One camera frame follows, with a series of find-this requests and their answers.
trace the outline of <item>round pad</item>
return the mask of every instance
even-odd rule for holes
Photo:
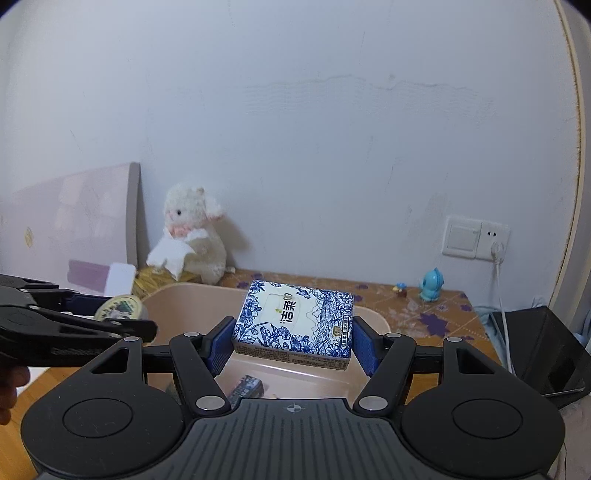
[[[79,437],[100,439],[126,428],[133,416],[127,403],[112,398],[93,398],[71,407],[64,415],[64,425]]]
[[[514,434],[523,418],[515,407],[498,400],[468,400],[452,411],[453,421],[463,432],[481,439],[501,439]]]
[[[128,374],[74,374],[31,406],[22,441],[44,471],[120,478],[156,463],[184,430],[179,404]]]
[[[401,427],[420,458],[465,478],[520,478],[547,469],[564,439],[558,410],[499,374],[444,376],[408,403]]]

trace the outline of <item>small toy figure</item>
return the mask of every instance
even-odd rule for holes
[[[213,226],[222,217],[222,208],[203,188],[175,185],[164,202],[164,236],[147,264],[166,268],[177,281],[185,270],[215,285],[226,270],[226,249]]]
[[[421,298],[424,301],[435,301],[439,298],[439,292],[443,285],[443,275],[438,269],[427,272],[421,283]]]
[[[396,283],[396,285],[392,287],[392,290],[398,298],[401,298],[401,299],[406,298],[406,295],[407,295],[406,283],[404,283],[404,282]]]

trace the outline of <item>blue gripper pad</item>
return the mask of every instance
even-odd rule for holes
[[[228,320],[227,324],[224,325],[220,332],[211,339],[211,352],[205,359],[205,365],[214,377],[222,373],[224,366],[234,351],[232,332],[234,331],[235,325],[235,319]]]
[[[74,315],[94,315],[104,302],[111,297],[96,295],[73,295],[66,300],[66,309]]]
[[[356,318],[353,318],[353,353],[365,375],[371,377],[378,369],[380,359],[376,356],[374,340],[364,331]]]

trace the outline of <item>white cable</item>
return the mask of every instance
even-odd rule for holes
[[[491,247],[492,258],[495,261],[496,270],[496,292],[499,295],[499,306],[501,307],[501,318],[503,319],[503,330],[505,332],[505,353],[507,360],[507,370],[515,375],[513,369],[513,363],[511,362],[511,346],[509,345],[509,327],[507,326],[507,317],[505,315],[505,309],[503,308],[503,300],[501,298],[501,272],[500,265],[503,262],[505,255],[504,245],[493,242]]]
[[[501,299],[501,281],[499,280],[499,264],[495,262],[496,267],[496,289],[499,294],[499,305],[501,307],[501,317],[503,318],[503,330],[505,331],[505,352],[507,355],[507,370],[515,375],[513,370],[513,363],[511,362],[511,347],[509,346],[509,328],[507,327],[507,317],[505,316],[505,309],[503,308],[503,300]]]

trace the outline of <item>table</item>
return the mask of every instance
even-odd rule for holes
[[[226,274],[219,284],[223,287],[247,289],[255,278],[351,292],[355,296],[356,305],[378,312],[387,320],[393,332],[412,336],[419,345],[440,346],[446,336],[459,336],[498,362],[478,316],[461,291],[444,290],[437,302],[426,303],[419,297],[420,290],[414,287],[408,289],[406,298],[400,298],[393,292],[391,285],[250,270],[236,270],[236,273]],[[185,276],[182,280],[195,279]],[[173,281],[166,273],[155,275],[151,269],[143,269],[139,272],[134,293],[143,297]],[[0,480],[35,478],[36,472],[20,438],[21,420],[30,405],[75,371],[75,368],[51,368],[21,394],[12,411],[12,422],[6,427],[0,427]],[[408,399],[436,386],[437,377],[437,374],[415,376]]]

